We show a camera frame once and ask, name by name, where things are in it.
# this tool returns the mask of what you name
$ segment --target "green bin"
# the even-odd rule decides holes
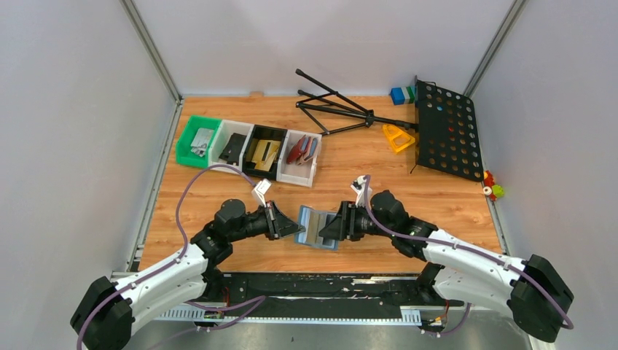
[[[216,133],[219,131],[219,125],[221,125],[220,119],[200,117],[199,115],[192,115],[189,118],[187,126],[184,127],[180,139],[176,142],[176,163],[183,166],[194,166],[196,168],[205,168],[208,166],[208,153],[210,152],[212,142],[208,143],[206,147],[206,153],[203,157],[191,152],[191,143],[197,134],[197,130],[201,128],[213,130],[212,139],[214,139]]]

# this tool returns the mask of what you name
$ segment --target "yellow toy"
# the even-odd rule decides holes
[[[395,153],[403,151],[416,142],[414,137],[395,125],[382,125],[382,131],[388,140],[388,144],[391,145],[391,148],[395,151]]]

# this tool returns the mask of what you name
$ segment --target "wooden table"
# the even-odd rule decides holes
[[[352,98],[375,114],[413,121],[414,107],[393,106],[386,97]],[[206,97],[187,98],[180,116],[174,144],[191,115],[203,115],[246,123],[271,125],[319,133],[321,130],[299,109],[298,97]],[[329,129],[358,120],[315,113]],[[414,147],[395,155],[382,132],[382,125],[326,136],[318,158],[313,188],[273,182],[267,198],[296,218],[304,204],[315,209],[337,211],[341,201],[354,201],[350,183],[359,175],[371,174],[374,193],[390,190],[407,212],[433,222],[447,232],[483,248],[500,252],[481,185],[469,180],[414,166]],[[146,238],[140,269],[167,257],[182,246],[174,212],[179,196],[196,168],[180,166],[172,146],[163,183]],[[193,184],[181,208],[181,222],[189,237],[213,219],[221,203],[229,198],[245,202],[247,210],[257,207],[251,188],[239,176],[209,171]],[[358,242],[340,242],[332,252],[295,244],[292,237],[268,241],[264,236],[234,243],[234,254],[219,268],[222,271],[275,272],[367,272],[401,273],[421,271],[425,263],[400,255],[389,239],[365,236]]]

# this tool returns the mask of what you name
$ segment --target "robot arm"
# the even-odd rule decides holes
[[[106,277],[94,281],[71,318],[71,326],[77,333],[102,300],[123,287],[131,288],[113,299],[88,325],[84,337],[86,347],[122,349],[140,328],[170,308],[203,295],[215,298],[222,289],[223,278],[216,266],[232,254],[231,242],[262,234],[274,240],[304,230],[281,213],[275,202],[264,201],[265,190],[267,186],[256,197],[262,205],[252,213],[247,213],[244,203],[238,199],[225,201],[214,220],[191,238],[183,257],[179,256],[180,249],[150,268],[114,283]],[[136,283],[169,262],[176,264]]]
[[[563,326],[562,316],[535,286],[516,272],[523,271],[531,276],[567,312],[573,294],[549,261],[534,254],[528,260],[496,254],[462,241],[436,225],[408,215],[403,204],[389,191],[380,192],[370,203],[365,203],[365,187],[363,177],[353,182],[356,202],[342,201],[335,218],[319,232],[321,237],[338,241],[358,241],[365,234],[389,237],[403,255],[428,262],[418,280],[430,293],[446,300],[462,300],[499,311],[512,317],[533,337],[555,341]],[[389,230],[420,240],[389,235],[372,220],[366,206],[370,206],[375,219]],[[449,242],[449,245],[438,241]],[[470,250],[493,257],[495,261]]]

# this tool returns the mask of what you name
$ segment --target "plastic storage bin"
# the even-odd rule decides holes
[[[243,148],[240,151],[240,156],[238,157],[237,164],[230,164],[234,168],[238,170],[243,170],[243,161],[245,159],[245,151],[247,149],[247,145],[249,143],[249,138],[251,133],[253,132],[254,125],[248,124],[246,122],[234,122],[232,120],[222,120],[221,125],[219,126],[219,130],[213,136],[211,140],[212,147],[208,151],[208,159],[210,160],[209,166],[213,164],[227,164],[227,160],[221,159],[221,153],[227,146],[227,142],[230,141],[230,137],[234,133],[238,133],[240,135],[245,136],[245,141],[243,143]],[[228,168],[215,168],[214,170],[225,171],[227,173],[236,174],[233,170]]]
[[[296,163],[286,163],[286,158],[289,150],[294,147],[294,145],[302,138],[303,135],[306,135],[307,137],[312,136],[318,139],[316,155],[313,157],[310,163],[302,164],[301,166],[297,165]],[[281,152],[281,156],[279,157],[277,181],[311,187],[313,185],[313,177],[316,175],[316,169],[318,167],[318,156],[320,155],[321,147],[322,135],[319,135],[317,133],[306,133],[304,131],[288,130],[286,139],[283,142],[283,152]]]
[[[277,170],[279,168],[279,160],[281,159],[281,154],[283,153],[282,149],[285,144],[287,133],[288,131],[286,129],[255,125],[245,151],[243,172],[251,176],[258,176],[269,180],[276,180],[278,178]],[[275,161],[273,161],[273,164],[270,166],[270,169],[268,171],[255,169],[255,163],[251,162],[251,159],[253,158],[255,153],[255,144],[252,142],[253,140],[273,140],[280,142],[279,150],[275,155]]]
[[[196,168],[205,168],[209,166],[210,164],[208,162],[208,153],[210,152],[220,125],[220,119],[192,115],[189,118],[187,126],[184,127],[184,130],[182,131],[178,142],[176,142],[176,162],[178,164],[182,164],[183,166],[194,166]],[[197,130],[199,130],[200,128],[211,129],[213,131],[213,136],[211,138],[211,141],[208,143],[208,146],[206,147],[206,153],[203,157],[200,157],[199,155],[191,152],[191,143],[195,138]]]

